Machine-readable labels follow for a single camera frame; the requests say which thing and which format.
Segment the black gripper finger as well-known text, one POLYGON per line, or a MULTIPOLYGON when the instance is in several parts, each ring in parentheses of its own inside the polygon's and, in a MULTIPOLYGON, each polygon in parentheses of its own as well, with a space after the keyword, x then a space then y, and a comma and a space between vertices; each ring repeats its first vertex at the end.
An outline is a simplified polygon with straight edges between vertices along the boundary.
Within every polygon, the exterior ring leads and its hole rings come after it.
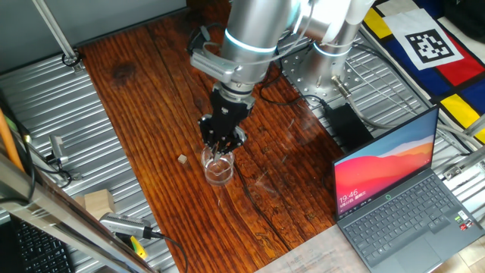
POLYGON ((235 127, 227 136, 221 137, 218 141, 215 159, 219 160, 223 155, 232 152, 242 146, 247 140, 245 131, 240 127, 235 127))
POLYGON ((219 149, 220 138, 212 125, 212 115, 205 114, 198 120, 198 125, 202 134, 203 143, 216 154, 219 149))

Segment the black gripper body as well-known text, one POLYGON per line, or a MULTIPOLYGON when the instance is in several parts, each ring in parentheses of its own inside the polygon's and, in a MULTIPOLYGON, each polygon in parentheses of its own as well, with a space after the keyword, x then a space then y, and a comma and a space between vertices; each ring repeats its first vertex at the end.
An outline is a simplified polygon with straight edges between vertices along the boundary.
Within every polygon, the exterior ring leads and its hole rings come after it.
POLYGON ((221 137, 227 136, 246 119, 255 104, 251 95, 235 98, 222 85, 214 85, 211 92, 212 125, 221 137))

